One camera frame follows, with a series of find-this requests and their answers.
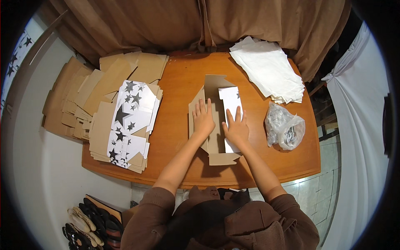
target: white wall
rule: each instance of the white wall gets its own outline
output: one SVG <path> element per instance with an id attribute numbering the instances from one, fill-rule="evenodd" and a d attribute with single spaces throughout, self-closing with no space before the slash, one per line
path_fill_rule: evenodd
<path id="1" fill-rule="evenodd" d="M 82 143 L 49 133 L 41 127 L 48 91 L 73 51 L 59 38 L 37 63 L 23 93 L 13 135 L 12 157 L 2 162 L 2 175 L 28 229 L 43 249 L 68 249 L 61 227 L 67 209 L 91 194 L 128 209 L 130 183 L 103 176 L 81 166 Z"/>

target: wooden board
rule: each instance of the wooden board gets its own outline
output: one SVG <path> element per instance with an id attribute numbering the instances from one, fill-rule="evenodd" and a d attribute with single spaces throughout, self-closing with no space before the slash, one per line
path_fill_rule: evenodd
<path id="1" fill-rule="evenodd" d="M 298 69 L 289 59 L 296 74 Z M 307 92 L 302 103 L 282 106 L 306 121 L 306 133 L 301 144 L 293 151 L 284 151 L 278 145 L 267 146 L 264 119 L 270 98 L 265 98 L 249 82 L 247 74 L 230 57 L 229 53 L 194 54 L 174 56 L 165 67 L 158 85 L 164 97 L 158 111 L 154 131 L 150 136 L 148 167 L 142 174 L 99 162 L 90 156 L 89 145 L 84 143 L 82 166 L 115 178 L 152 185 L 158 175 L 188 140 L 188 104 L 204 84 L 206 74 L 227 75 L 226 80 L 239 88 L 242 106 L 247 110 L 249 141 L 266 161 L 281 182 L 296 180 L 321 172 L 320 146 L 313 109 Z M 225 188 L 256 187 L 249 167 L 240 157 L 236 165 L 209 166 L 208 155 L 199 148 L 180 188 L 198 185 Z"/>

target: white tissue paper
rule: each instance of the white tissue paper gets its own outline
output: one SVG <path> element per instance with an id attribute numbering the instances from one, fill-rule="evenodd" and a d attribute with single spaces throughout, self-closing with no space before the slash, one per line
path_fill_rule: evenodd
<path id="1" fill-rule="evenodd" d="M 247 36 L 230 48 L 230 55 L 246 71 L 261 93 L 278 103 L 302 102 L 304 85 L 277 43 Z"/>

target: stack of flattened cardboard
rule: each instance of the stack of flattened cardboard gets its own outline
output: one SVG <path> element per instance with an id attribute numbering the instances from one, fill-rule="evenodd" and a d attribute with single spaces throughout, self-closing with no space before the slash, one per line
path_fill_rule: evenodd
<path id="1" fill-rule="evenodd" d="M 94 159 L 105 162 L 113 160 L 118 166 L 141 173 L 147 167 L 148 138 L 162 98 L 162 90 L 157 84 L 168 58 L 166 55 L 140 51 L 116 54 L 100 58 L 100 70 L 89 70 L 72 57 L 64 65 L 46 99 L 43 108 L 44 128 L 55 134 L 89 140 Z M 141 116 L 136 113 L 142 112 L 146 119 L 136 121 L 124 117 L 124 120 L 132 121 L 126 124 L 121 124 L 122 120 L 115 122 L 117 107 L 123 108 L 123 113 L 129 114 L 128 117 L 138 119 Z M 125 162 L 110 158 L 107 149 L 112 140 L 109 138 L 116 132 L 123 132 L 126 137 L 143 138 L 146 148 L 140 148 L 132 157 L 126 157 L 124 152 Z"/>

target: plastic bag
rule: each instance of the plastic bag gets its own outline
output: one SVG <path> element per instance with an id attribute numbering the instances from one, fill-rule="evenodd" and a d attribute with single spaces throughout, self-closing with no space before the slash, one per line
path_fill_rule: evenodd
<path id="1" fill-rule="evenodd" d="M 265 118 L 268 147 L 279 144 L 284 150 L 295 149 L 306 132 L 304 119 L 292 115 L 278 104 L 270 102 Z"/>

